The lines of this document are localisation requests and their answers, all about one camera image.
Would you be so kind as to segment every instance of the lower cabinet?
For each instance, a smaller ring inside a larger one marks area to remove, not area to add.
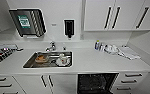
[[[113,94],[131,94],[131,90],[136,88],[147,75],[147,72],[119,73],[111,92]]]
[[[12,76],[0,76],[0,94],[25,94]]]
[[[48,75],[14,76],[26,94],[52,94]]]
[[[77,94],[78,75],[50,75],[53,94]]]

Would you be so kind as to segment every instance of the wall-mounted dispenser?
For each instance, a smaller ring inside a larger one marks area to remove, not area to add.
[[[23,35],[40,37],[46,32],[42,13],[39,9],[17,9],[9,10],[9,12],[21,37]]]
[[[74,20],[64,20],[65,21],[65,35],[68,36],[68,39],[74,35]]]

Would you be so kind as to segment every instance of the bottle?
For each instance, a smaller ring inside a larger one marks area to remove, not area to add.
[[[105,44],[101,43],[99,47],[99,51],[104,52],[104,50],[105,50]]]
[[[99,49],[99,40],[97,40],[97,42],[95,43],[95,49],[96,49],[96,50]]]

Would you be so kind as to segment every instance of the sign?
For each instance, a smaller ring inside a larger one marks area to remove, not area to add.
[[[29,20],[26,15],[18,15],[18,19],[22,28],[30,28]]]

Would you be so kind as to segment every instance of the paper towel dispenser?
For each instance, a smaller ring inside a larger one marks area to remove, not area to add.
[[[40,37],[46,32],[39,9],[17,9],[9,10],[9,12],[21,37],[23,35]]]

